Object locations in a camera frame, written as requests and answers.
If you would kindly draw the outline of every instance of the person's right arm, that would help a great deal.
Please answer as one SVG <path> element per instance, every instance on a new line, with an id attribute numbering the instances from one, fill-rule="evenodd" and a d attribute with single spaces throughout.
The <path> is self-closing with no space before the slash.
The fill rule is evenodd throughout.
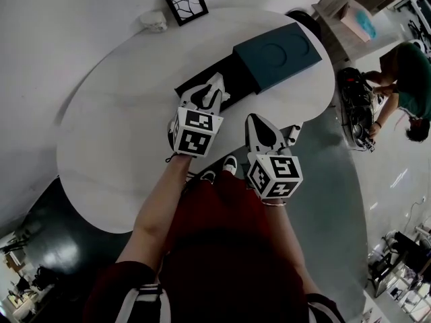
<path id="1" fill-rule="evenodd" d="M 383 128 L 383 125 L 386 123 L 387 119 L 392 115 L 396 109 L 398 109 L 399 104 L 399 94 L 392 93 L 388 100 L 386 101 L 385 105 L 382 108 L 382 111 L 380 112 L 378 119 L 376 120 L 377 123 L 373 123 L 370 127 L 370 137 L 371 139 L 374 139 L 378 132 L 380 132 L 381 128 Z"/>
<path id="2" fill-rule="evenodd" d="M 269 203 L 282 203 L 281 200 L 268 200 Z M 269 232 L 274 250 L 285 258 L 301 276 L 305 294 L 320 293 L 305 266 L 301 245 L 296 238 L 285 207 L 265 206 Z"/>

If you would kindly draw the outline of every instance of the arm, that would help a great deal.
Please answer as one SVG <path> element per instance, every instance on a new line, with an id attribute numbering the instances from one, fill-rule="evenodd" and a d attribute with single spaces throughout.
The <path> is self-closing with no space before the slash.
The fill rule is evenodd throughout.
<path id="1" fill-rule="evenodd" d="M 271 200 L 271 202 L 281 203 L 282 201 Z M 265 206 L 265 211 L 274 250 L 280 257 L 289 261 L 301 276 L 305 294 L 320 293 L 306 269 L 304 254 L 290 224 L 286 208 Z"/>
<path id="2" fill-rule="evenodd" d="M 376 120 L 376 122 L 378 122 L 382 126 L 382 128 L 390 115 L 392 115 L 392 113 L 396 111 L 396 109 L 398 109 L 398 103 L 399 95 L 396 93 L 392 93 L 386 101 L 385 105 L 383 106 L 382 111 L 378 116 L 378 119 Z M 374 123 L 370 128 L 371 139 L 375 138 L 379 131 L 380 126 L 377 123 Z"/>
<path id="3" fill-rule="evenodd" d="M 189 155 L 176 155 L 171 159 L 162 177 L 143 203 L 130 240 L 117 262 L 137 261 L 157 272 L 190 162 Z"/>

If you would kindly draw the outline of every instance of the white cube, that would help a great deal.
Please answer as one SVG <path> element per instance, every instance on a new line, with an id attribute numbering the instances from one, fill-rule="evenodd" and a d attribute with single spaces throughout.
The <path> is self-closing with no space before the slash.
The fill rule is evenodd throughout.
<path id="1" fill-rule="evenodd" d="M 174 151 L 206 157 L 222 122 L 220 116 L 178 108 L 174 123 Z"/>
<path id="2" fill-rule="evenodd" d="M 302 182 L 298 157 L 252 154 L 251 158 L 247 177 L 262 199 L 290 197 Z"/>

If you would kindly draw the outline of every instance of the wrist strap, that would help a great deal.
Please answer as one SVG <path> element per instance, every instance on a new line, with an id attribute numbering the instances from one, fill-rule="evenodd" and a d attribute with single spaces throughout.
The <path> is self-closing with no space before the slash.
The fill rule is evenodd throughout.
<path id="1" fill-rule="evenodd" d="M 270 206 L 270 207 L 284 207 L 286 204 L 285 203 L 268 203 L 268 202 L 263 202 L 261 201 L 265 206 Z"/>

